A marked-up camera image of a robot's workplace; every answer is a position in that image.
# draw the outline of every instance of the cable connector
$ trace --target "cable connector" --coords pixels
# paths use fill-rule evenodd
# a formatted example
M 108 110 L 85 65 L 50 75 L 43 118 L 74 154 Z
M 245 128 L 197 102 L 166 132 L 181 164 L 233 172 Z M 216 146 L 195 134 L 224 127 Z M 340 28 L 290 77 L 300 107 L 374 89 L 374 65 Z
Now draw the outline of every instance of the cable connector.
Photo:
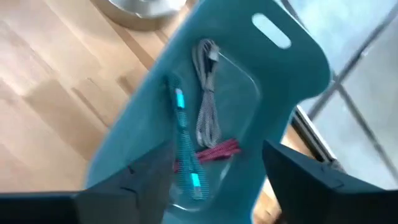
M 213 44 L 211 46 L 211 49 L 210 49 L 209 54 L 208 54 L 209 59 L 212 60 L 212 61 L 218 62 L 218 54 L 219 54 L 219 52 L 220 52 L 220 48 L 217 45 Z

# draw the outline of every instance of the wooden floor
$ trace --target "wooden floor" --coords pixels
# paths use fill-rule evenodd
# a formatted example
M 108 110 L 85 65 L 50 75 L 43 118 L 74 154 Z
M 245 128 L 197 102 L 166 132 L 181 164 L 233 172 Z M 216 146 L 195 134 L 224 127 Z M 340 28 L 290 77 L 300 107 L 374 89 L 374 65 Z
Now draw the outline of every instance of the wooden floor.
M 0 1 L 0 191 L 81 189 L 88 161 L 189 11 L 136 32 L 90 0 Z M 284 143 L 307 152 L 292 128 Z M 278 213 L 266 184 L 255 219 Z

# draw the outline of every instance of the gray braided cable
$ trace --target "gray braided cable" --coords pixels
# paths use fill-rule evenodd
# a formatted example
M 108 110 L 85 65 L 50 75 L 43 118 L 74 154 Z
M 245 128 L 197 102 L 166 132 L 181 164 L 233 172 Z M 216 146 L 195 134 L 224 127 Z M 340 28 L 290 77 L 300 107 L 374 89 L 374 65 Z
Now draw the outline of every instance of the gray braided cable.
M 221 137 L 214 97 L 214 75 L 219 48 L 214 41 L 203 39 L 192 50 L 192 59 L 203 90 L 197 120 L 197 141 L 202 147 L 215 147 Z

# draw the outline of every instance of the teal braided cable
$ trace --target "teal braided cable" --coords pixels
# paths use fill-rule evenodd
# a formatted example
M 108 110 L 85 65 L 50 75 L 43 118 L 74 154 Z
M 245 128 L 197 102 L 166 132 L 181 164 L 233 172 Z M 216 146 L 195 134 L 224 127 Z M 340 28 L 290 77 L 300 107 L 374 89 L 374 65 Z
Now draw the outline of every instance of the teal braided cable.
M 179 77 L 172 76 L 169 80 L 174 111 L 177 117 L 177 159 L 178 185 L 183 193 L 194 200 L 205 200 L 209 197 L 209 183 L 206 172 L 195 154 L 195 148 L 189 133 L 185 99 L 180 86 Z

